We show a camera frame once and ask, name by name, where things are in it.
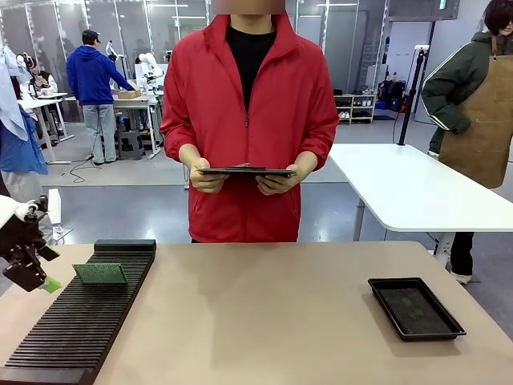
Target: white sneaker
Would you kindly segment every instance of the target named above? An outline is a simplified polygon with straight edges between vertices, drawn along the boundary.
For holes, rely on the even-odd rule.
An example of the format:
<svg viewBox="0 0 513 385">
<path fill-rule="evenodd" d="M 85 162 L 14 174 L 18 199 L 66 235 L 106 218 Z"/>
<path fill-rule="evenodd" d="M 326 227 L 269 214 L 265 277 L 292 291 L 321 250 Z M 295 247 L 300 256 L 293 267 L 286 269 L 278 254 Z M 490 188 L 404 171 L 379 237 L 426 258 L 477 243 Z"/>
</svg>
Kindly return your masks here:
<svg viewBox="0 0 513 385">
<path fill-rule="evenodd" d="M 453 273 L 452 271 L 450 272 L 450 275 L 452 275 L 454 277 L 454 279 L 456 281 L 458 281 L 459 283 L 461 283 L 462 285 L 466 285 L 472 279 L 471 275 L 459 275 L 459 274 Z"/>
</svg>

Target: black ribbed rack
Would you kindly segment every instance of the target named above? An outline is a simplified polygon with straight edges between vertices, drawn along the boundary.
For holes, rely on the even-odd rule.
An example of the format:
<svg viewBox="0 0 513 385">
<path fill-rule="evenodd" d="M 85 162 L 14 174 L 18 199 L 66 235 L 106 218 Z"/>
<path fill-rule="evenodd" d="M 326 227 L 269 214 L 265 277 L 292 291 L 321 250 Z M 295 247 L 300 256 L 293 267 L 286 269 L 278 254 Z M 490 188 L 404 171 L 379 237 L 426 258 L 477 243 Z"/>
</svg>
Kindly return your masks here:
<svg viewBox="0 0 513 385">
<path fill-rule="evenodd" d="M 0 384 L 92 384 L 155 252 L 154 240 L 96 242 L 88 262 L 119 263 L 127 284 L 84 285 L 75 276 L 0 367 Z"/>
</svg>

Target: black cap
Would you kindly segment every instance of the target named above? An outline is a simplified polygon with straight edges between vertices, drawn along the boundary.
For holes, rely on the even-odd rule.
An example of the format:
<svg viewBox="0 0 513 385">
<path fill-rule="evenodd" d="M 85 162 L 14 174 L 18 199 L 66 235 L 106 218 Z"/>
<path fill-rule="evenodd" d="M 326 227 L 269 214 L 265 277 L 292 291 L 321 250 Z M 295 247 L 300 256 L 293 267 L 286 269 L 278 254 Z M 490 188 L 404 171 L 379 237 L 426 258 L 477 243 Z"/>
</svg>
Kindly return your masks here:
<svg viewBox="0 0 513 385">
<path fill-rule="evenodd" d="M 98 40 L 98 43 L 101 43 L 99 41 L 99 33 L 94 32 L 93 30 L 85 30 L 82 33 L 82 43 L 87 44 L 88 46 L 92 46 L 95 42 L 95 40 Z"/>
</svg>

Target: dark green jacket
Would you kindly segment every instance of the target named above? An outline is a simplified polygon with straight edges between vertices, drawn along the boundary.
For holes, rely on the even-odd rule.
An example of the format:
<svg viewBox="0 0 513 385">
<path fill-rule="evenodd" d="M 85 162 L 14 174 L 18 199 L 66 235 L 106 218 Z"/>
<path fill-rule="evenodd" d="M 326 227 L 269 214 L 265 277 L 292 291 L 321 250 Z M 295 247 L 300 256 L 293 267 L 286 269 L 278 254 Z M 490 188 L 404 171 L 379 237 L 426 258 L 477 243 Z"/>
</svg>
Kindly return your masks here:
<svg viewBox="0 0 513 385">
<path fill-rule="evenodd" d="M 497 55 L 513 55 L 513 36 L 497 38 Z M 430 142 L 430 151 L 439 153 L 445 131 L 465 132 L 471 125 L 460 104 L 483 83 L 488 74 L 491 34 L 479 32 L 471 43 L 451 55 L 424 82 L 422 98 L 430 118 L 438 129 Z"/>
</svg>

